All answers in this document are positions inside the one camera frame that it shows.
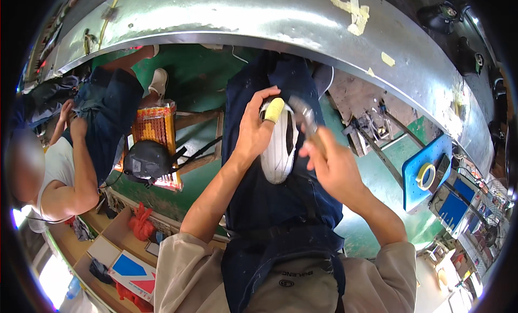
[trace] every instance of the hammer handle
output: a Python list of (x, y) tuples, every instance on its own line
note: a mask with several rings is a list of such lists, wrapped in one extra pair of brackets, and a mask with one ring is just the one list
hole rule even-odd
[(327, 153), (325, 151), (324, 144), (322, 143), (322, 140), (320, 139), (320, 136), (315, 133), (308, 137), (308, 140), (311, 141), (320, 151), (324, 159), (327, 161)]

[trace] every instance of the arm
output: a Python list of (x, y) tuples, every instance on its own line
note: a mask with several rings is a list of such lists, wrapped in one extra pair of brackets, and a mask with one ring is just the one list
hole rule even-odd
[(99, 201), (97, 174), (84, 136), (87, 122), (75, 119), (70, 125), (70, 135), (74, 142), (74, 186), (64, 184), (49, 185), (42, 194), (42, 211), (49, 219), (61, 220), (71, 215), (79, 215), (95, 207)]
[(68, 100), (65, 103), (63, 103), (61, 107), (60, 119), (57, 121), (56, 128), (54, 129), (54, 134), (50, 139), (50, 145), (55, 144), (63, 134), (63, 130), (65, 129), (65, 123), (68, 121), (68, 113), (70, 112), (72, 107), (74, 107), (74, 100)]
[(254, 94), (244, 111), (234, 152), (185, 215), (181, 233), (189, 233), (205, 243), (212, 240), (241, 179), (270, 143), (275, 124), (262, 122), (259, 108), (264, 98), (279, 93), (280, 89), (274, 86)]
[(326, 149), (327, 161), (308, 141), (299, 154), (310, 157), (307, 169), (315, 169), (322, 187), (369, 224), (381, 247), (407, 241), (402, 220), (363, 184), (351, 150), (341, 146), (327, 128), (320, 127), (317, 134)]

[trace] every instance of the tape roll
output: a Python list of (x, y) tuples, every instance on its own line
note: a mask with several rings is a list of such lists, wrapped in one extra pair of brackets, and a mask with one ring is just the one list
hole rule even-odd
[[(426, 175), (426, 172), (430, 171), (430, 174), (428, 175), (428, 179), (426, 181), (423, 181), (424, 176)], [(434, 182), (435, 179), (435, 166), (429, 162), (425, 163), (421, 169), (419, 169), (419, 173), (417, 178), (415, 179), (418, 182), (418, 187), (422, 190), (428, 190), (431, 186), (431, 184)]]

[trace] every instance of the shirt sleeve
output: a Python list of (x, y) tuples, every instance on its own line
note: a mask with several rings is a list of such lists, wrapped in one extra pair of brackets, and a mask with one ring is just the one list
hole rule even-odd
[(385, 245), (376, 256), (381, 279), (401, 300), (405, 312), (414, 312), (417, 291), (415, 248), (409, 242)]
[(174, 312), (180, 304), (196, 311), (223, 283), (221, 257), (205, 242), (188, 233), (178, 233), (160, 244), (154, 292), (155, 312)]

